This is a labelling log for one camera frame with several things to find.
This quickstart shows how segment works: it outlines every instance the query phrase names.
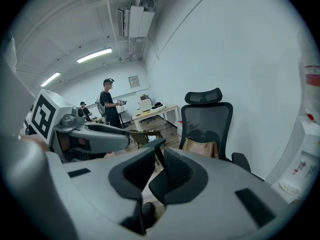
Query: floor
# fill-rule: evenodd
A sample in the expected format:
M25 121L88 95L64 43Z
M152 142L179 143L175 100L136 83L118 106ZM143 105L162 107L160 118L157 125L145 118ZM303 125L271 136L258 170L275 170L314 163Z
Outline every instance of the floor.
M141 128L144 131L150 131L150 130L161 131L161 135L163 136L163 138L166 139L165 146L162 145L162 147L161 147L162 153L164 152L165 147L178 148L179 144L180 144L180 140L178 138L177 129L174 128L169 123L165 124L164 120L160 116L155 116L154 118L155 118L155 120L150 120L149 119L149 123L147 123L146 120L143 121L143 123L141 123ZM125 129L126 130L131 130L131 129L135 129L136 130L135 123L132 122ZM118 155L120 155L120 154L125 154L125 153L131 152L131 151L136 151L136 150L138 150L138 147L135 145L135 142L132 141L127 148L125 148L123 150L119 150L116 153ZM151 175L151 177L149 179L149 182L152 181L153 178L156 177L158 175L158 173L160 173L162 170L163 170L162 165L161 164L160 165L156 164L154 172L153 172L153 174ZM164 213L165 207L164 207L164 205L162 203L160 203L154 197L154 195L149 190L149 187L148 187L149 182L147 183L147 185L145 186L144 190L142 191L143 203L145 204L147 202L151 202L151 203L154 204L154 206L155 206L155 217L158 219Z

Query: white desk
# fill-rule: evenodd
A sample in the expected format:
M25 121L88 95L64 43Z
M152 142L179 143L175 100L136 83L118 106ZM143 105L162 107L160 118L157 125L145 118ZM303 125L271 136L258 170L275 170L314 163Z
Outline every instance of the white desk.
M142 131L140 126L140 121L143 119L151 118L157 115L162 114L164 124L167 124L167 112L174 110L175 112L175 125L178 125L177 121L180 120L179 118L179 112L178 112L178 105L172 105L172 104L166 104L166 108L160 110L160 111L154 111L154 109L150 109L147 112L142 112L140 109L136 110L132 116L132 120L134 121L135 127L138 131Z

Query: person sitting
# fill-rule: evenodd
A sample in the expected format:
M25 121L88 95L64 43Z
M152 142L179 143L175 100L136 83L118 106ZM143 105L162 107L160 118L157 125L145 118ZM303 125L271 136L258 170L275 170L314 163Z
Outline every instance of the person sitting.
M89 109L86 108L86 103L84 101L80 102L80 106L83 110L83 113L85 114L85 120L87 122L91 122L91 118L89 116L92 116L92 113L89 111Z

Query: man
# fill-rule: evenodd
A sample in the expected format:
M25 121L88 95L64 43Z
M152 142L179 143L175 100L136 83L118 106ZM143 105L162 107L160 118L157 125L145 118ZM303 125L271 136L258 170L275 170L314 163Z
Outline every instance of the man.
M100 93L100 104L104 105L104 113L107 122L113 127L122 128L117 106L119 103L114 103L109 93L109 90L112 88L113 80L108 78L103 81L104 90Z
M83 110L83 113L86 115L85 120L87 120L87 122L91 122L91 119L89 116L92 116L92 113L89 111L89 109L85 107L86 105L87 104L84 101L80 102L80 106Z

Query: black t-shirt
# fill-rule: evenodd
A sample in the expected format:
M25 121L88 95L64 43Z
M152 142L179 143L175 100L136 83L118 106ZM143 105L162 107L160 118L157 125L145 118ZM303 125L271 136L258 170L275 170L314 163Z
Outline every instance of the black t-shirt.
M88 114L90 114L89 109L87 109L86 107L83 108L83 113L86 115L85 120L87 120L88 122L91 122L90 117L88 116Z
M109 92L103 91L100 93L100 104L105 105L105 102L113 104L111 94ZM104 107L105 116L107 119L112 119L118 116L118 111L116 107Z

